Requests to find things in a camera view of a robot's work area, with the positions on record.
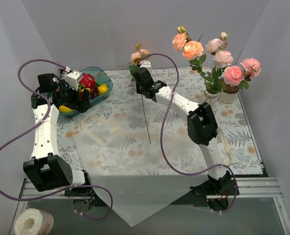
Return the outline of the peach rose stem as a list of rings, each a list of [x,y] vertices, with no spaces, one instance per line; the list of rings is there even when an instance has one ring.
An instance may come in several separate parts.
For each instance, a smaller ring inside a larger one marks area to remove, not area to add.
[[[206,89],[209,90],[211,82],[206,79],[206,73],[202,69],[202,64],[206,60],[202,43],[192,40],[185,27],[179,26],[177,34],[172,40],[172,47],[174,51],[182,53],[182,56],[190,63],[192,70],[197,71],[204,79]]]

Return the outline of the pink artificial flower bouquet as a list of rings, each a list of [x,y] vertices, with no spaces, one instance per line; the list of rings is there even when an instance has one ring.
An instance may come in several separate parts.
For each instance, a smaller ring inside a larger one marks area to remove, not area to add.
[[[136,82],[137,93],[141,95],[145,127],[149,143],[151,144],[144,98],[151,98],[150,86],[153,84],[153,80],[150,75],[151,63],[148,60],[150,52],[149,50],[142,49],[141,47],[141,44],[135,45],[135,52],[132,53],[130,56],[129,70],[130,74],[133,77],[132,81]]]

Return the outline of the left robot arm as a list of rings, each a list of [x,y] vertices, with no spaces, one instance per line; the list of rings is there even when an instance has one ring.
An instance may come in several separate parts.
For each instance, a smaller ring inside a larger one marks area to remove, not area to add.
[[[23,170],[38,191],[59,187],[75,187],[80,195],[92,192],[92,183],[85,170],[73,170],[64,161],[57,147],[57,120],[59,107],[66,106],[80,112],[91,104],[89,92],[79,98],[79,82],[84,75],[79,71],[66,73],[57,78],[53,73],[38,75],[39,87],[31,96],[31,107],[37,125],[30,161],[24,162]]]

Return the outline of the white paper bouquet wrap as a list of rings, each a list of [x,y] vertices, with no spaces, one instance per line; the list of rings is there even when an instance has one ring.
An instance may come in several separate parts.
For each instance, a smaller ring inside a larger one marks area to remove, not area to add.
[[[199,147],[185,123],[172,115],[164,128],[158,115],[116,115],[96,126],[85,125],[73,137],[77,152],[97,195],[129,226],[135,226],[171,201],[207,180]]]

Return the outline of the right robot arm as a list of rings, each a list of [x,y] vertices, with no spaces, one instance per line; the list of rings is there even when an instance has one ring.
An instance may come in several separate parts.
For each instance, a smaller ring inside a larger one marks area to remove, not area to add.
[[[197,192],[212,192],[227,194],[228,184],[233,173],[222,161],[218,149],[218,124],[212,107],[207,102],[202,104],[192,102],[176,93],[166,83],[154,81],[149,70],[145,67],[136,67],[131,72],[136,81],[137,93],[144,95],[156,103],[165,105],[167,111],[173,110],[187,120],[188,136],[198,145],[206,162],[207,168],[196,173],[187,173],[187,176],[197,176],[207,173],[208,180],[193,189]]]

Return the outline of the pink rose stem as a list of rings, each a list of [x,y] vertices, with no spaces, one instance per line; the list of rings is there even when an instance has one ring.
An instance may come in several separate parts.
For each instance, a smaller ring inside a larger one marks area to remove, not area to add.
[[[206,75],[206,90],[210,94],[217,94],[223,90],[224,85],[221,84],[223,71],[234,61],[231,52],[226,50],[229,36],[227,32],[221,32],[219,38],[210,40],[206,45],[206,52],[213,55],[214,63],[211,72],[207,72]]]
[[[220,85],[228,94],[249,89],[249,82],[261,73],[261,69],[261,63],[257,59],[246,58],[241,62],[241,66],[228,66],[224,69]]]

